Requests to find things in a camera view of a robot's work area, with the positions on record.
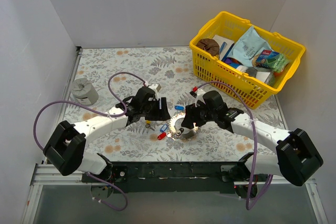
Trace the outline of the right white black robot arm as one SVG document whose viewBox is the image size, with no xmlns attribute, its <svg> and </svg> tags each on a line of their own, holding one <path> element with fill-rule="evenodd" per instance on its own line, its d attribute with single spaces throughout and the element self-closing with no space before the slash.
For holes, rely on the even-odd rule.
<svg viewBox="0 0 336 224">
<path fill-rule="evenodd" d="M 248 181 L 259 174 L 276 175 L 295 186 L 302 186 L 323 165 L 323 159 L 306 131 L 278 129 L 252 120 L 242 110 L 229 108 L 214 90 L 196 89 L 190 94 L 195 101 L 185 108 L 181 124 L 184 134 L 214 122 L 223 130 L 256 139 L 274 153 L 273 156 L 248 153 L 226 173 L 227 176 Z"/>
</svg>

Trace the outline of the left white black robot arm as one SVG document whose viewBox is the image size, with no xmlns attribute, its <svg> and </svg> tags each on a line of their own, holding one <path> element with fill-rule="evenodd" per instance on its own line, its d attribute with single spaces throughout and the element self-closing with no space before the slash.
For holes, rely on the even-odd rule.
<svg viewBox="0 0 336 224">
<path fill-rule="evenodd" d="M 170 115 L 166 98 L 158 97 L 161 86 L 151 84 L 141 87 L 135 96 L 124 99 L 126 113 L 121 103 L 112 107 L 105 116 L 77 122 L 59 123 L 43 149 L 44 155 L 59 170 L 68 176 L 75 171 L 89 172 L 100 182 L 111 178 L 110 161 L 99 153 L 86 152 L 88 143 L 110 133 L 138 122 L 140 118 L 149 121 L 167 121 Z"/>
</svg>

